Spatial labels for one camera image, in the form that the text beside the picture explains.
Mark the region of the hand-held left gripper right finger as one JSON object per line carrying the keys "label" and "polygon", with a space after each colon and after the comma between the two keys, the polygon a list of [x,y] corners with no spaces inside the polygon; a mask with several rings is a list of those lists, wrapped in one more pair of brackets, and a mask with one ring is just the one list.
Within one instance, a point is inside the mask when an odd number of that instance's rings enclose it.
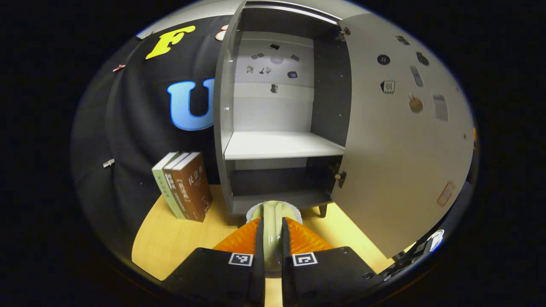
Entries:
{"label": "hand-held left gripper right finger", "polygon": [[348,246],[323,249],[308,245],[303,225],[282,222],[282,302],[285,307],[345,307],[382,283]]}

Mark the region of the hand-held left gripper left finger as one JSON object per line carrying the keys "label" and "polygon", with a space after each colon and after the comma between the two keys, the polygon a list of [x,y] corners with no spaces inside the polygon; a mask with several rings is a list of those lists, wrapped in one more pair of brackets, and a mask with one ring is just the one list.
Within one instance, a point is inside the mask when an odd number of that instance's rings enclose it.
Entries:
{"label": "hand-held left gripper left finger", "polygon": [[263,307],[263,230],[256,218],[213,249],[196,248],[162,286],[185,307]]}

